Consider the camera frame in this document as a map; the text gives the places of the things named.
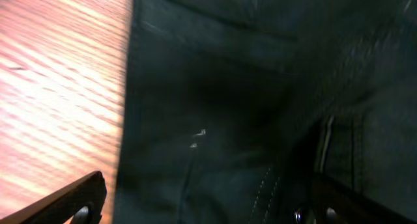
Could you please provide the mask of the black shorts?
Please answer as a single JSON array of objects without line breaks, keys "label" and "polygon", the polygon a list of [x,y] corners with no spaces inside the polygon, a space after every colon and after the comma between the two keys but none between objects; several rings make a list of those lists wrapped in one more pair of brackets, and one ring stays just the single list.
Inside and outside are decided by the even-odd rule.
[{"label": "black shorts", "polygon": [[115,223],[416,221],[416,0],[133,0]]}]

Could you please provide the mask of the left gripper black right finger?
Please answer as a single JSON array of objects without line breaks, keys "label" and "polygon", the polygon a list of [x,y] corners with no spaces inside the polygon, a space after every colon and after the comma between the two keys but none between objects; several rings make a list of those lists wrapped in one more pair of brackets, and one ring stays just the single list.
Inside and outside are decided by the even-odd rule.
[{"label": "left gripper black right finger", "polygon": [[309,201],[293,217],[296,224],[414,224],[323,175],[313,177]]}]

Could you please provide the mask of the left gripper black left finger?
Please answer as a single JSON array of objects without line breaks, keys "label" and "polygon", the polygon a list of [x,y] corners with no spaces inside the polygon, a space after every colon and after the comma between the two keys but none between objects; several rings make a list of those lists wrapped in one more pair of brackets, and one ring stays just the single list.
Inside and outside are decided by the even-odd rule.
[{"label": "left gripper black left finger", "polygon": [[1,224],[98,224],[107,189],[103,174],[93,171],[43,199],[7,216]]}]

